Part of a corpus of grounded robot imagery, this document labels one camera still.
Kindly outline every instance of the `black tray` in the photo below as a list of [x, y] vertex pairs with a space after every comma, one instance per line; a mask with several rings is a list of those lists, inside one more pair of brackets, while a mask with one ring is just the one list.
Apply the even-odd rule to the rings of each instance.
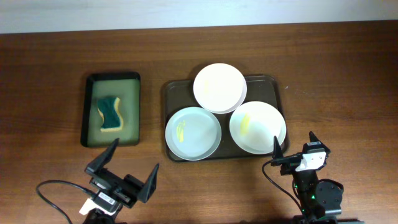
[[[243, 103], [250, 101], [261, 101], [268, 103], [279, 110], [284, 117], [282, 110], [282, 104], [279, 98], [279, 91], [277, 82], [268, 75], [251, 75], [244, 77], [248, 86], [248, 92], [246, 99]], [[198, 102], [193, 95], [193, 80], [179, 80], [172, 81], [166, 85], [164, 89], [164, 121], [165, 125], [169, 119], [180, 109], [184, 109], [190, 106], [198, 106]], [[214, 114], [221, 125], [221, 142], [216, 151], [209, 157], [202, 159], [215, 160], [215, 159], [235, 159], [235, 158], [249, 158], [249, 157], [266, 157], [271, 156], [272, 153], [268, 154], [251, 154], [241, 149], [232, 139], [231, 133], [229, 132], [229, 119], [233, 112], [227, 114]], [[185, 159], [181, 159], [176, 156], [170, 148], [166, 145], [166, 153], [168, 157], [175, 162], [190, 162]], [[287, 135], [285, 141], [281, 144], [282, 152], [286, 152], [289, 148], [289, 137]]]
[[[83, 108], [83, 119], [81, 124], [81, 133], [80, 133], [80, 144], [82, 146], [91, 147], [87, 145], [87, 140], [88, 140], [88, 122], [90, 119], [91, 96], [93, 93], [94, 82], [102, 80], [126, 80], [126, 79], [141, 80], [141, 77], [137, 72], [112, 72], [112, 73], [92, 74], [86, 79], [85, 102]], [[133, 144], [119, 144], [119, 145], [135, 146], [138, 143], [139, 143], [139, 134], [137, 142], [134, 142]]]

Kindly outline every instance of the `white plate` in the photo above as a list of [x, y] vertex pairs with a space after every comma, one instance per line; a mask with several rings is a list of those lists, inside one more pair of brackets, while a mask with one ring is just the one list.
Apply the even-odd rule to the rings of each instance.
[[231, 65], [215, 63], [202, 69], [193, 82], [193, 94], [212, 113], [229, 113], [242, 104], [247, 86], [242, 73]]
[[286, 123], [273, 106], [259, 101], [245, 103], [237, 108], [229, 121], [229, 130], [235, 143], [253, 154], [274, 150], [274, 136], [279, 144], [286, 137]]
[[184, 108], [169, 119], [165, 138], [176, 156], [197, 161], [216, 151], [221, 141], [221, 126], [217, 118], [203, 108]]

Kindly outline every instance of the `green scrubber pad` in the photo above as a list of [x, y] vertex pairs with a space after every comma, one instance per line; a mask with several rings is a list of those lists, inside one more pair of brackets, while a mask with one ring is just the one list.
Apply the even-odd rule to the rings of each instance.
[[123, 128], [123, 119], [119, 112], [118, 97], [104, 98], [98, 100], [98, 111], [104, 123], [101, 126], [102, 132], [120, 131]]

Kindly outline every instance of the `wood grain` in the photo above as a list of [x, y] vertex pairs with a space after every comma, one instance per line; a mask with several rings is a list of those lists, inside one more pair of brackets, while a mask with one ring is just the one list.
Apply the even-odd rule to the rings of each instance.
[[[223, 62], [279, 82], [291, 146], [310, 130], [332, 154], [320, 178], [345, 186], [340, 218], [398, 221], [398, 22], [0, 35], [0, 222], [65, 223], [35, 194], [47, 179], [88, 186], [86, 164], [103, 149], [80, 145], [84, 80], [93, 72], [141, 74], [141, 142], [119, 147], [115, 174], [144, 180], [159, 162], [147, 204], [128, 223], [269, 222], [299, 214], [262, 175], [265, 159], [177, 164], [164, 152], [161, 88]], [[290, 190], [292, 177], [271, 177]], [[43, 193], [76, 223], [86, 196], [53, 185]]]

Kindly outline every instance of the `black cable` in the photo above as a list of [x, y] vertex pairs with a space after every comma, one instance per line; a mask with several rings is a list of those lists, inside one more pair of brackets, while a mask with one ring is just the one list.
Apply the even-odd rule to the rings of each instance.
[[269, 180], [269, 182], [271, 182], [272, 184], [274, 184], [274, 186], [277, 187], [279, 190], [283, 191], [283, 193], [287, 194], [287, 195], [296, 203], [296, 205], [297, 205], [298, 208], [300, 209], [301, 214], [302, 214], [303, 216], [305, 216], [304, 213], [303, 213], [303, 210], [302, 210], [302, 208], [301, 208], [301, 206], [300, 206], [300, 204], [299, 204], [298, 201], [293, 197], [293, 195], [291, 195], [291, 194], [290, 194], [289, 192], [287, 192], [285, 189], [283, 189], [282, 187], [280, 187], [279, 185], [277, 185], [277, 184], [266, 174], [264, 168], [265, 168], [266, 165], [270, 164], [271, 162], [272, 162], [272, 160], [270, 160], [270, 161], [266, 162], [264, 165], [262, 165], [262, 173], [263, 173], [264, 176]]
[[298, 193], [296, 191], [296, 186], [294, 184], [294, 180], [292, 181], [292, 190], [293, 190], [294, 195], [296, 195], [297, 199], [299, 199], [299, 195], [298, 195]]
[[36, 193], [37, 195], [43, 199], [45, 202], [47, 202], [49, 205], [51, 205], [53, 208], [55, 208], [57, 211], [59, 211], [68, 221], [69, 224], [72, 224], [72, 221], [70, 220], [69, 216], [58, 206], [56, 206], [54, 203], [52, 203], [49, 199], [47, 199], [46, 197], [44, 197], [42, 195], [42, 193], [40, 192], [39, 188], [45, 184], [66, 184], [72, 187], [76, 187], [78, 189], [80, 189], [81, 191], [83, 191], [84, 193], [88, 194], [90, 197], [95, 196], [95, 193], [85, 187], [82, 187], [80, 185], [68, 182], [68, 181], [64, 181], [64, 180], [47, 180], [44, 182], [41, 182], [37, 185], [36, 187]]

